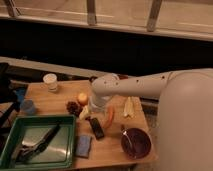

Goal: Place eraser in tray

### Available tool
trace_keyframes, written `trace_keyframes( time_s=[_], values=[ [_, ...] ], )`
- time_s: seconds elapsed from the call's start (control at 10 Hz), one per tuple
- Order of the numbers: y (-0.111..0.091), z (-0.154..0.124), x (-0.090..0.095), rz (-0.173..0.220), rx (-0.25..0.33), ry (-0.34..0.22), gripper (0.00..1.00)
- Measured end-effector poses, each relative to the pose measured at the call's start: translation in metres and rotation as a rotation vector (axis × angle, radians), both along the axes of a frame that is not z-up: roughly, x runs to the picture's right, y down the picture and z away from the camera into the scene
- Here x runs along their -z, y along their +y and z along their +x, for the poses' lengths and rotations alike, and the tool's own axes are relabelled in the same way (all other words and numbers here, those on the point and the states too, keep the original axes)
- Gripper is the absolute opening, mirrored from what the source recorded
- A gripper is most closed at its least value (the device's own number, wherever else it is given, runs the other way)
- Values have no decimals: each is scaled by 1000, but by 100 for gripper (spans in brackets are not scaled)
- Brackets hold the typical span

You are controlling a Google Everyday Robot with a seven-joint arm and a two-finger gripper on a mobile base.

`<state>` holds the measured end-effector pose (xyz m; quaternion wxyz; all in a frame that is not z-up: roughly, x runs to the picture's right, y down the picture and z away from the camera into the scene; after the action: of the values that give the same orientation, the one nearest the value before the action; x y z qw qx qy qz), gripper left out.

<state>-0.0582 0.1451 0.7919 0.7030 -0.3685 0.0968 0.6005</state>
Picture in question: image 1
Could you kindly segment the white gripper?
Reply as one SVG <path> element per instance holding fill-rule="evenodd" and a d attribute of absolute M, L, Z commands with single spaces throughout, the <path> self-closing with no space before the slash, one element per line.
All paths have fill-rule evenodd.
<path fill-rule="evenodd" d="M 82 111 L 79 114 L 79 119 L 83 120 L 86 119 L 90 116 L 90 111 L 91 112 L 104 112 L 106 104 L 110 100 L 109 96 L 96 96 L 96 95 L 91 95 L 89 97 L 89 108 L 88 106 L 84 106 Z"/>

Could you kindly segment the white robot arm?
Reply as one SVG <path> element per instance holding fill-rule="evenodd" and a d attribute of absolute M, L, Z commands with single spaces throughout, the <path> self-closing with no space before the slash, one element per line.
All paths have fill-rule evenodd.
<path fill-rule="evenodd" d="M 213 171 L 213 68 L 104 75 L 91 84 L 89 110 L 103 110 L 114 95 L 158 101 L 158 171 Z"/>

